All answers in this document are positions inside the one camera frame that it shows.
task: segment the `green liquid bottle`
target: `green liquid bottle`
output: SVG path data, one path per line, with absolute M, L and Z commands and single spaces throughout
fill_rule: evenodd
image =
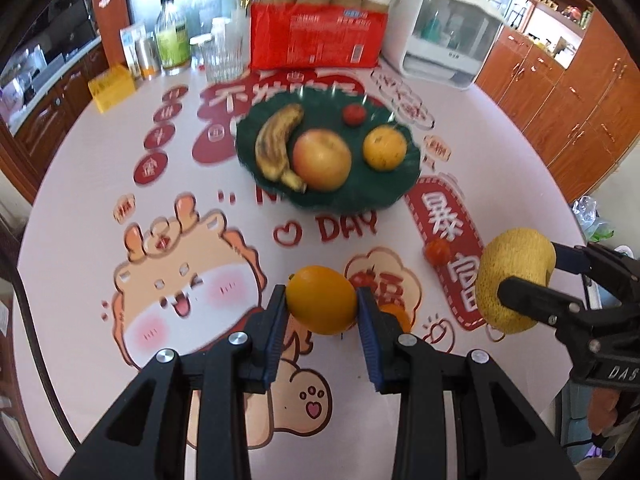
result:
M 174 0 L 160 0 L 162 10 L 156 21 L 156 43 L 162 68 L 170 70 L 191 59 L 187 19 Z

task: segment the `cherry tomato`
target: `cherry tomato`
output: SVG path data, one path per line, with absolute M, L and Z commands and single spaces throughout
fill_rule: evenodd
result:
M 451 246 L 444 238 L 428 242 L 422 252 L 432 267 L 445 266 L 451 261 Z
M 351 104 L 342 109 L 342 120 L 353 128 L 360 126 L 366 119 L 367 111 L 362 105 Z

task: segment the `wooden cabinet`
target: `wooden cabinet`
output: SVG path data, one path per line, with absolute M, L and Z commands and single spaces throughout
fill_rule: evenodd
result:
M 549 166 L 549 171 L 571 203 L 590 190 L 615 163 L 602 135 L 585 123 Z
M 91 81 L 91 79 L 98 77 L 102 72 L 108 69 L 109 63 L 102 44 L 95 47 L 84 58 L 84 78 L 87 81 Z
M 495 103 L 500 102 L 511 81 L 523 67 L 531 42 L 509 27 L 504 27 L 489 53 L 476 84 Z
M 533 46 L 527 38 L 525 38 L 519 32 L 516 32 L 512 28 L 504 27 L 498 36 L 498 43 L 513 50 L 516 54 L 519 54 L 524 59 L 527 57 L 529 50 Z
M 70 118 L 54 88 L 38 103 L 15 135 L 42 178 L 69 131 Z
M 564 67 L 542 49 L 532 47 L 527 54 L 527 63 L 534 66 L 555 85 L 564 74 Z
M 626 56 L 624 44 L 596 10 L 564 80 L 578 99 L 593 109 L 617 77 Z
M 580 101 L 562 78 L 524 130 L 542 161 L 549 165 L 572 140 L 593 108 Z
M 498 105 L 513 124 L 520 131 L 524 131 L 551 94 L 553 87 L 554 84 L 546 78 L 542 70 L 525 62 Z
M 87 86 L 87 79 L 83 75 L 84 65 L 76 64 L 56 85 L 60 91 L 60 97 L 69 111 L 72 120 L 69 128 L 92 101 L 91 92 Z
M 489 54 L 476 84 L 495 103 L 506 92 L 513 77 L 521 69 L 524 56 L 515 53 L 503 43 L 497 42 Z
M 106 56 L 99 44 L 56 82 L 16 133 L 15 141 L 40 179 L 66 134 L 92 100 L 88 81 L 106 69 Z
M 628 56 L 589 123 L 607 137 L 607 148 L 616 160 L 640 133 L 640 70 Z

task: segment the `fruit plate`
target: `fruit plate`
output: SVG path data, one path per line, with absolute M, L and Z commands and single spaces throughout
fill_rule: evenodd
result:
M 299 103 L 305 110 L 302 123 L 293 131 L 287 143 L 289 161 L 298 137 L 310 128 L 326 128 L 340 135 L 351 150 L 351 173 L 347 181 L 333 192 L 307 189 L 300 193 L 279 182 L 267 180 L 255 161 L 255 141 L 263 124 L 287 104 Z M 342 120 L 342 109 L 349 104 L 361 104 L 367 118 L 361 126 L 352 128 Z M 407 152 L 404 161 L 393 171 L 372 170 L 362 156 L 362 144 L 367 134 L 377 126 L 388 124 L 404 135 Z M 238 159 L 254 176 L 257 184 L 269 193 L 286 196 L 296 206 L 308 210 L 357 214 L 393 205 L 411 189 L 420 176 L 420 149 L 411 131 L 394 120 L 394 114 L 368 96 L 345 94 L 336 88 L 326 91 L 301 88 L 295 92 L 274 95 L 268 101 L 254 105 L 236 127 Z

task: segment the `orange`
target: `orange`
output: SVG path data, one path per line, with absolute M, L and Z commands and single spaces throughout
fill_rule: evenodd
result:
M 286 298 L 291 315 L 317 334 L 344 332 L 358 314 L 353 285 L 327 267 L 309 266 L 296 272 L 287 284 Z
M 395 303 L 389 303 L 380 307 L 380 312 L 386 312 L 388 314 L 393 314 L 396 316 L 398 323 L 400 323 L 400 328 L 402 328 L 403 332 L 411 332 L 411 320 L 409 319 L 409 315 L 406 310 L 400 305 L 396 305 Z
M 391 126 L 378 126 L 369 132 L 362 145 L 362 156 L 376 171 L 391 171 L 400 166 L 406 156 L 404 135 Z

